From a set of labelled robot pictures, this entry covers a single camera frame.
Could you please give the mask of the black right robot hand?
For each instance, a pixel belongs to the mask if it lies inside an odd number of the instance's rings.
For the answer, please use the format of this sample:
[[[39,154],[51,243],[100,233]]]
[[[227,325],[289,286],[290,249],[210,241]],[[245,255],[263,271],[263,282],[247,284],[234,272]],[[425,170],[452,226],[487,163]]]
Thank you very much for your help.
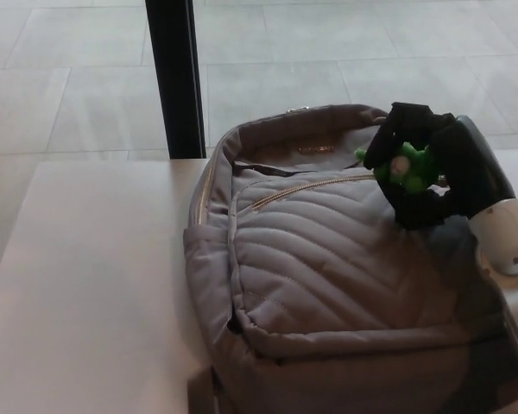
[[[467,116],[393,103],[367,150],[358,152],[406,230],[474,217],[515,197],[488,142]]]

